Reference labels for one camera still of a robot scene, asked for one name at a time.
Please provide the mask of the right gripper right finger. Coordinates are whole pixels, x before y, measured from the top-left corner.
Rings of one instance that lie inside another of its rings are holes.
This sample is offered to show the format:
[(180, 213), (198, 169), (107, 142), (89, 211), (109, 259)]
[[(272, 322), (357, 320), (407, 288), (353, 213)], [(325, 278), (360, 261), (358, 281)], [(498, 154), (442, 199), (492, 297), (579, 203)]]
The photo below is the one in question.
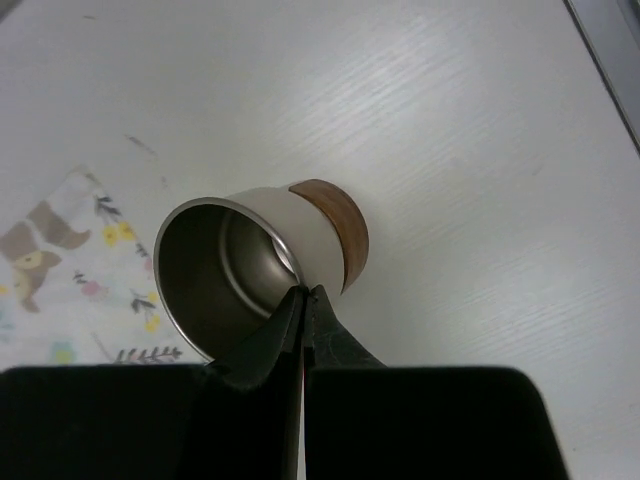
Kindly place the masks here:
[(534, 383), (507, 367), (389, 367), (314, 288), (304, 318), (310, 479), (565, 479)]

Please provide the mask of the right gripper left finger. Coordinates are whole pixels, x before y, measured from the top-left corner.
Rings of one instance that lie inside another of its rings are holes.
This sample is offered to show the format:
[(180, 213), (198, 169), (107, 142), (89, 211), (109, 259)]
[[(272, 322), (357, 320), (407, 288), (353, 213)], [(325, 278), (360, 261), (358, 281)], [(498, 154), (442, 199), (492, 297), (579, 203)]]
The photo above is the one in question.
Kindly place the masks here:
[(20, 367), (1, 376), (5, 479), (293, 479), (300, 322), (293, 288), (205, 365)]

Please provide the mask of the white and brown cup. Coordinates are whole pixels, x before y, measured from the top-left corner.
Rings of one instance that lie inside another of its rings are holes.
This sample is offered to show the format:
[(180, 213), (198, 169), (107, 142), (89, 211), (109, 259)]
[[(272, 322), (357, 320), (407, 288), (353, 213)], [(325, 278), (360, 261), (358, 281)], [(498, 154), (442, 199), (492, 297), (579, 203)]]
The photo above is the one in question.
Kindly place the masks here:
[(173, 210), (157, 234), (153, 269), (169, 319), (206, 361), (262, 327), (293, 287), (330, 301), (360, 277), (368, 227), (338, 186), (309, 179)]

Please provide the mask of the patterned cloth placemat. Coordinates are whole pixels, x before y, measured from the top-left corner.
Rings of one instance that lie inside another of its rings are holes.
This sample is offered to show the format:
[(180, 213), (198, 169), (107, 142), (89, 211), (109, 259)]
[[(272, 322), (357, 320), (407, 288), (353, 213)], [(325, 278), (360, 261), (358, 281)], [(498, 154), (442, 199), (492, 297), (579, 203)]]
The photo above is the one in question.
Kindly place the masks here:
[(199, 363), (152, 256), (95, 176), (73, 170), (1, 231), (1, 367)]

